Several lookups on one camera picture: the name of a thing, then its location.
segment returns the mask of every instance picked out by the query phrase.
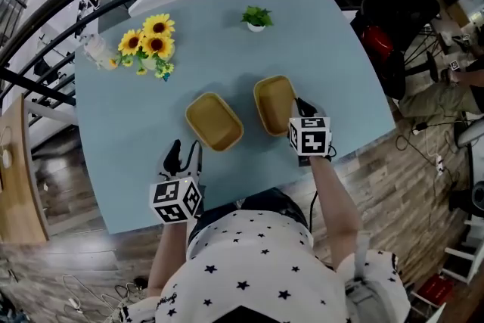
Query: small potted plant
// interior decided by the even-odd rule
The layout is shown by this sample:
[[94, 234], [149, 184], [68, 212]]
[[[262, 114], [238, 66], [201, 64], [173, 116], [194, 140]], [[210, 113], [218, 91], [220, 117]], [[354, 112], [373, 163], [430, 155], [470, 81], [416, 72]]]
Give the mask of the small potted plant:
[[265, 8], [262, 10], [259, 7], [247, 6], [241, 22], [247, 22], [249, 30], [258, 33], [263, 31], [266, 26], [272, 26], [269, 12]]

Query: red object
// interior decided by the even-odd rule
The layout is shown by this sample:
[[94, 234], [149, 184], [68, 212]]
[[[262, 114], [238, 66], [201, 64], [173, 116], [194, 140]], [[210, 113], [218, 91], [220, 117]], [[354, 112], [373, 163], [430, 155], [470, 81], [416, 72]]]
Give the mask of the red object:
[[417, 295], [429, 300], [436, 306], [441, 306], [452, 292], [452, 281], [433, 275], [420, 287]]
[[393, 51], [392, 40], [379, 26], [368, 26], [363, 30], [361, 43], [371, 62], [384, 64]]

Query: yellow flower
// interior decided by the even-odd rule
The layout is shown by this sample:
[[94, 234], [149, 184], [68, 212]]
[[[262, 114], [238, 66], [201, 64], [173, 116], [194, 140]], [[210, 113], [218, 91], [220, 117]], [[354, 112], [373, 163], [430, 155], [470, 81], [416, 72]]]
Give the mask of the yellow flower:
[[172, 36], [172, 32], [175, 31], [174, 24], [175, 22], [169, 19], [169, 14], [154, 15], [146, 18], [143, 23], [143, 31], [147, 36], [152, 34]]
[[156, 53], [160, 58], [167, 58], [173, 51], [173, 42], [174, 40], [169, 36], [156, 34], [145, 36], [141, 40], [141, 47], [149, 57]]
[[141, 40], [144, 34], [141, 30], [129, 30], [121, 39], [118, 45], [118, 50], [123, 53], [123, 55], [135, 55], [141, 46]]
[[173, 64], [166, 64], [163, 66], [163, 70], [170, 74], [173, 73], [174, 69], [175, 69], [175, 66]]

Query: flower bouquet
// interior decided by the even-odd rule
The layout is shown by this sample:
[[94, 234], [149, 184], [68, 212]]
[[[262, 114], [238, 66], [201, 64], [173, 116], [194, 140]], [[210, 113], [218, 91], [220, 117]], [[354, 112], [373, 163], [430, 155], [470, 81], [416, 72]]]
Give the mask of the flower bouquet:
[[117, 67], [122, 64], [130, 67], [137, 61], [136, 74], [143, 76], [148, 70], [153, 70], [156, 78], [167, 81], [175, 69], [169, 62], [175, 53], [175, 40], [172, 38], [174, 24], [169, 19], [169, 14], [148, 17], [142, 30], [129, 30], [124, 34], [118, 46], [119, 55], [111, 60], [111, 65]]

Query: person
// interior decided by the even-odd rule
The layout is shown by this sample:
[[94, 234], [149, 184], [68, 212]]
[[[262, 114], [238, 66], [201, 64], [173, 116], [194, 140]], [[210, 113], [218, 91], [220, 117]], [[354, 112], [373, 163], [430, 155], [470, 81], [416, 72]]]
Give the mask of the person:
[[465, 71], [444, 69], [441, 75], [440, 82], [399, 101], [404, 117], [419, 117], [427, 123], [437, 123], [444, 121], [444, 116], [449, 113], [484, 113], [484, 56]]
[[165, 225], [147, 298], [121, 321], [403, 323], [410, 303], [394, 254], [368, 250], [358, 210], [330, 158], [309, 157], [334, 268], [312, 250], [301, 209], [276, 188]]

